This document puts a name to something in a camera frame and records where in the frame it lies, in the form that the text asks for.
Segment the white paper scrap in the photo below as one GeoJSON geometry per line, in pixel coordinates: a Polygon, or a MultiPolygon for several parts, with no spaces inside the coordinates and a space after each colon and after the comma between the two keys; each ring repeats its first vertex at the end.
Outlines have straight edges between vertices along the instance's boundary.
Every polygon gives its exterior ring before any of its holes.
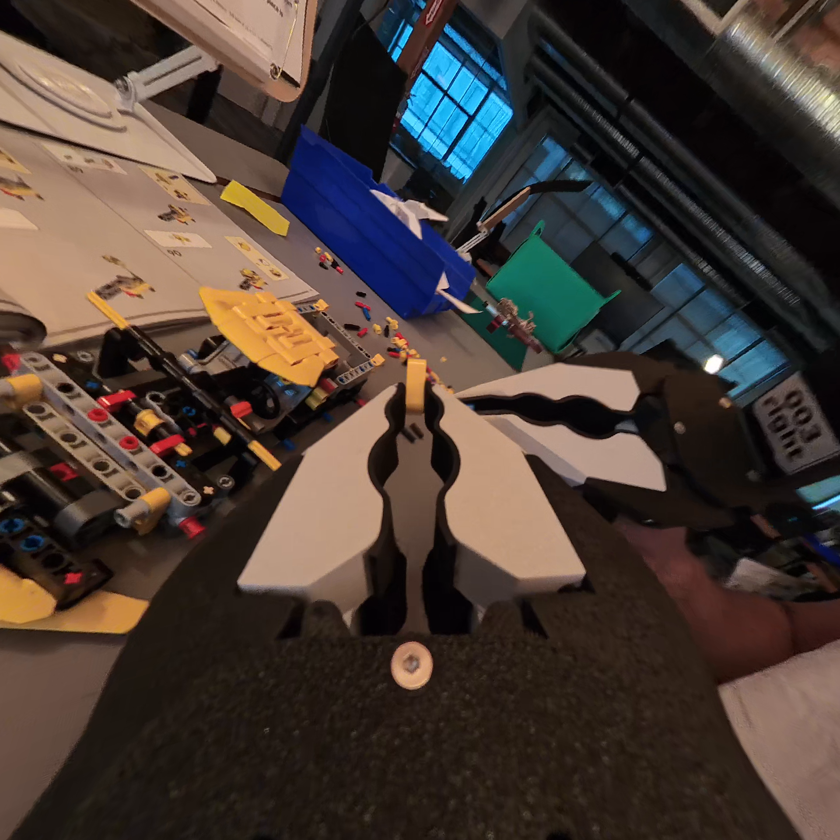
{"type": "Polygon", "coordinates": [[[448,303],[450,303],[458,312],[467,314],[467,315],[475,315],[480,314],[482,310],[476,309],[471,307],[470,305],[464,303],[462,300],[457,299],[454,295],[449,292],[449,283],[446,271],[441,273],[441,276],[437,282],[437,286],[435,288],[435,295],[440,298],[445,299],[448,303]]]}

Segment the instruction sign on white stand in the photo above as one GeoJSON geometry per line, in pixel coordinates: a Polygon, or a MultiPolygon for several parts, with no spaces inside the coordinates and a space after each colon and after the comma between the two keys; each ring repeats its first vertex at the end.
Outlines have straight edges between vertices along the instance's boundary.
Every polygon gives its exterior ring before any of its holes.
{"type": "Polygon", "coordinates": [[[187,47],[110,82],[2,34],[2,123],[204,183],[216,175],[144,106],[218,67],[279,102],[308,81],[317,2],[134,2],[187,47]]]}

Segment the wooden board on stand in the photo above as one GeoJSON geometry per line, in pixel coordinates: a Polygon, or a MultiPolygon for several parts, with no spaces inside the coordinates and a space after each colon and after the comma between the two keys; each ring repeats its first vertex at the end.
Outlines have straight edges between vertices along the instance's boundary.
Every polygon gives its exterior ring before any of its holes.
{"type": "Polygon", "coordinates": [[[558,179],[547,182],[535,182],[524,186],[519,192],[511,195],[495,211],[474,224],[475,234],[465,243],[457,247],[456,253],[466,259],[466,255],[481,242],[487,239],[501,222],[513,214],[530,198],[542,194],[552,193],[582,193],[592,185],[590,180],[558,179]]]}

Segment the person's right forearm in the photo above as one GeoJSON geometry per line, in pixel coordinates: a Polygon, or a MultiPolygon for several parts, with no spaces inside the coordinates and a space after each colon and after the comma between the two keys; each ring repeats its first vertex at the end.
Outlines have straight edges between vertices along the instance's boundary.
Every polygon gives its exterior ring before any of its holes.
{"type": "Polygon", "coordinates": [[[838,600],[777,602],[729,590],[690,556],[646,563],[679,607],[719,684],[838,641],[838,600]]]}

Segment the grey desk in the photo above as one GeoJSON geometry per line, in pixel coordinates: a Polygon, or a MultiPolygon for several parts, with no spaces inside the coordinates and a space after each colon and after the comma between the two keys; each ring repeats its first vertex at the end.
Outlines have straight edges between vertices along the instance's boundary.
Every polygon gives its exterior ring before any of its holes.
{"type": "MultiPolygon", "coordinates": [[[[162,105],[152,103],[148,110],[217,176],[266,193],[267,202],[281,194],[285,165],[162,105]]],[[[356,291],[366,293],[377,316],[393,314],[345,261],[342,274],[318,268],[314,249],[322,242],[284,206],[278,209],[290,220],[290,230],[283,238],[220,201],[220,185],[196,186],[262,250],[319,290],[337,321],[358,321],[351,312],[356,291]]],[[[513,372],[453,311],[409,322],[399,318],[399,323],[429,367],[457,392],[513,372]]],[[[396,540],[407,562],[407,614],[401,635],[408,636],[428,630],[421,579],[433,544],[432,505],[440,486],[428,461],[431,437],[427,431],[423,434],[413,444],[400,437],[400,467],[387,484],[396,540]]],[[[2,838],[13,833],[75,747],[125,641],[116,636],[2,633],[2,838]]]]}

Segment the black flat screen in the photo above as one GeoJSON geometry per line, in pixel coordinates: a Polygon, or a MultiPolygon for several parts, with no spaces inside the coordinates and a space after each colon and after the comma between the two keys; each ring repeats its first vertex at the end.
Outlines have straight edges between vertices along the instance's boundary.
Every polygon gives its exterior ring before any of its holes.
{"type": "Polygon", "coordinates": [[[332,68],[318,135],[370,169],[377,182],[406,81],[366,23],[357,26],[332,68]]]}

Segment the pile of small connector pins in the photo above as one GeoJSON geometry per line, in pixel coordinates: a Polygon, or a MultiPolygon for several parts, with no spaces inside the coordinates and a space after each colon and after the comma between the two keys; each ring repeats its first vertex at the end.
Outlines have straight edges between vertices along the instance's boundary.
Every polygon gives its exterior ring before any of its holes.
{"type": "MultiPolygon", "coordinates": [[[[314,253],[318,255],[319,265],[321,268],[332,268],[337,270],[340,274],[343,273],[343,268],[336,259],[331,257],[329,252],[325,251],[320,246],[316,246],[314,249],[314,253]]],[[[427,381],[433,385],[443,385],[445,390],[447,390],[450,393],[454,393],[454,390],[451,387],[448,387],[445,383],[442,383],[438,374],[428,366],[427,362],[424,359],[421,358],[418,350],[414,348],[408,342],[408,340],[399,332],[398,321],[391,317],[385,317],[385,326],[382,326],[381,324],[372,321],[370,306],[361,302],[361,300],[365,297],[365,294],[366,293],[363,293],[361,291],[356,292],[356,296],[357,298],[359,298],[359,300],[355,302],[355,306],[360,309],[367,321],[371,323],[373,333],[375,335],[383,337],[384,339],[388,339],[389,343],[387,348],[385,349],[385,353],[387,354],[387,356],[398,360],[399,363],[406,368],[410,366],[410,363],[413,364],[414,362],[416,362],[414,366],[418,369],[417,366],[419,365],[419,363],[423,362],[425,364],[425,376],[427,381]]],[[[354,329],[357,329],[358,338],[363,338],[371,331],[371,329],[367,327],[345,327],[344,329],[348,331],[353,331],[354,329]]],[[[407,427],[404,427],[401,434],[410,443],[414,443],[416,440],[424,439],[425,437],[424,432],[415,422],[411,422],[408,424],[407,427]]]]}

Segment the open instruction booklet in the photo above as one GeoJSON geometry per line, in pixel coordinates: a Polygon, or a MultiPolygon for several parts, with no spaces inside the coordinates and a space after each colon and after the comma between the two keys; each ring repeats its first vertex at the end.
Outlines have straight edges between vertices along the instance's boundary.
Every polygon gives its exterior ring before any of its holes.
{"type": "Polygon", "coordinates": [[[206,322],[199,289],[322,297],[183,176],[2,128],[2,337],[56,347],[110,321],[206,322]]]}

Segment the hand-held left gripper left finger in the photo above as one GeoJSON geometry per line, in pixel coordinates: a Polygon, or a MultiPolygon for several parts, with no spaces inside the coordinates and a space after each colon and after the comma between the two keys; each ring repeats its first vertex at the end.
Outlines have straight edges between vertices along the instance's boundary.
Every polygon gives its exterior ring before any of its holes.
{"type": "Polygon", "coordinates": [[[406,388],[391,385],[300,457],[238,577],[248,594],[330,602],[363,634],[406,620],[406,559],[385,484],[398,467],[406,388]]]}

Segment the white crumpled paper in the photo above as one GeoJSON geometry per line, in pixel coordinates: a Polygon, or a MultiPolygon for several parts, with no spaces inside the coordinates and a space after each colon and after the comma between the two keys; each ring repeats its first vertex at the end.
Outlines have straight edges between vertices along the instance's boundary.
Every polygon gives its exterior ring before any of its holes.
{"type": "Polygon", "coordinates": [[[425,203],[414,199],[403,200],[397,196],[371,189],[370,194],[382,203],[399,221],[401,221],[418,239],[423,239],[422,222],[445,223],[448,217],[425,203]]]}

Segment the blue plastic bin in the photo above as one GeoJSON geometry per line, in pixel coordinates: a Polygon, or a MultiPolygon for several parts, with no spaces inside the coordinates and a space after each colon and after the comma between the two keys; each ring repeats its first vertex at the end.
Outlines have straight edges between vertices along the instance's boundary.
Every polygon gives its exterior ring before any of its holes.
{"type": "Polygon", "coordinates": [[[454,308],[435,295],[446,271],[449,292],[464,300],[475,269],[431,225],[418,239],[375,197],[394,196],[371,170],[302,128],[281,202],[398,316],[414,319],[454,308]]]}

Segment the yellow black brick car model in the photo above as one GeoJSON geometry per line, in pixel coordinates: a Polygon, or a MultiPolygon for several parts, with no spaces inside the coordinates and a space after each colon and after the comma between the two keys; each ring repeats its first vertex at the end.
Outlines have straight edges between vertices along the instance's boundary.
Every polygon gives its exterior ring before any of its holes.
{"type": "Polygon", "coordinates": [[[2,629],[123,635],[147,602],[110,591],[110,532],[199,537],[290,436],[384,360],[325,301],[199,290],[215,332],[180,355],[88,294],[98,351],[2,353],[2,629]]]}

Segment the yellow flat card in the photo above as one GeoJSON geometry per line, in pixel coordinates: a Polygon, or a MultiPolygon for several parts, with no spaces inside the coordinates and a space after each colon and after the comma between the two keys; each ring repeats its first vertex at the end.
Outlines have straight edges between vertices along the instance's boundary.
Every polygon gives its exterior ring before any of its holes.
{"type": "Polygon", "coordinates": [[[237,181],[229,181],[220,195],[222,201],[252,216],[274,235],[286,237],[290,223],[272,205],[237,181]]]}

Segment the large paned window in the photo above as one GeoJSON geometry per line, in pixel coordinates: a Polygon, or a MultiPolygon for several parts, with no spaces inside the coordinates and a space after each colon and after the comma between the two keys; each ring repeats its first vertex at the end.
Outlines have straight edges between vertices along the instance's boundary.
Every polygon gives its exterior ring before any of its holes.
{"type": "MultiPolygon", "coordinates": [[[[398,116],[399,151],[415,149],[466,184],[512,126],[508,84],[489,58],[444,27],[398,116]]],[[[651,214],[623,188],[609,186],[603,164],[584,163],[583,137],[563,145],[546,132],[507,181],[502,198],[554,178],[590,181],[582,192],[532,196],[512,211],[473,252],[491,268],[544,223],[542,239],[604,297],[621,293],[594,320],[594,329],[622,350],[652,354],[676,348],[688,362],[721,360],[719,373],[742,397],[792,372],[770,330],[747,313],[704,269],[694,266],[659,230],[651,214]]]]}

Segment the person's right hand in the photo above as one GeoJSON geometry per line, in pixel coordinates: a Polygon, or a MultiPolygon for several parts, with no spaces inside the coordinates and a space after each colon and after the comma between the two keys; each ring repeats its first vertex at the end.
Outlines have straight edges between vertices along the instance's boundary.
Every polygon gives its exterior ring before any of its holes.
{"type": "Polygon", "coordinates": [[[650,528],[627,518],[617,518],[613,526],[674,599],[686,599],[712,589],[714,580],[706,566],[688,548],[686,528],[650,528]]]}

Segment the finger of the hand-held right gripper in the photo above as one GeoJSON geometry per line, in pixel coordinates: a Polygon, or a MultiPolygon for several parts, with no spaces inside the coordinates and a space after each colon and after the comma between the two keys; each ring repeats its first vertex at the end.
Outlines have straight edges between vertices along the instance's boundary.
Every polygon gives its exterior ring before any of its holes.
{"type": "Polygon", "coordinates": [[[556,363],[533,371],[474,385],[457,398],[482,396],[544,396],[558,402],[566,397],[586,397],[618,412],[629,412],[640,397],[640,388],[630,371],[556,363]]]}
{"type": "Polygon", "coordinates": [[[666,490],[665,467],[638,432],[632,411],[477,410],[476,414],[575,487],[602,480],[666,490]]]}

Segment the silver ventilation duct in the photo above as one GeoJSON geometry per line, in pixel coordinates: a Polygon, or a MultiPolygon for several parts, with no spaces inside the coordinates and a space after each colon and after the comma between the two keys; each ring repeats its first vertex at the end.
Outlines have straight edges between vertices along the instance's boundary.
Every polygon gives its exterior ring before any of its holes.
{"type": "Polygon", "coordinates": [[[710,13],[710,60],[786,149],[838,167],[838,2],[732,2],[710,13]]]}

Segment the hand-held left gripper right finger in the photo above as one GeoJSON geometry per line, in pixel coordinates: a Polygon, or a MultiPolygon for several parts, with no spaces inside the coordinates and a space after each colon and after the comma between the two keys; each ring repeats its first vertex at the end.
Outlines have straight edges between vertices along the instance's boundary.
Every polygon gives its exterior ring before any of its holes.
{"type": "Polygon", "coordinates": [[[522,449],[440,385],[426,385],[442,486],[423,566],[433,634],[467,634],[499,602],[574,591],[585,567],[522,449]]]}

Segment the small brown toy figure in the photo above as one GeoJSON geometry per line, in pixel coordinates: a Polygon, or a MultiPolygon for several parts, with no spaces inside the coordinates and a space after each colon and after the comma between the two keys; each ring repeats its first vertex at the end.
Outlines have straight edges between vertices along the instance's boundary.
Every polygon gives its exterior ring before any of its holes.
{"type": "Polygon", "coordinates": [[[519,314],[518,306],[509,298],[503,298],[496,303],[488,303],[486,311],[492,316],[486,326],[489,333],[504,329],[509,337],[530,348],[534,353],[543,352],[543,345],[534,335],[535,324],[532,312],[523,318],[519,314]]]}

